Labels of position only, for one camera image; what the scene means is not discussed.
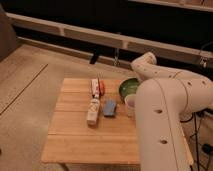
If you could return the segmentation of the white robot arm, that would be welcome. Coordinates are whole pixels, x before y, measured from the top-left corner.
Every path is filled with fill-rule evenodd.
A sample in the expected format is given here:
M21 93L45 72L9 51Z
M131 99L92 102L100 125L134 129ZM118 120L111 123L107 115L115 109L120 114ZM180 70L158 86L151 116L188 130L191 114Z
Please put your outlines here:
M213 108L213 81L163 67L147 52L131 62L140 81L135 120L141 171L191 171L180 116Z

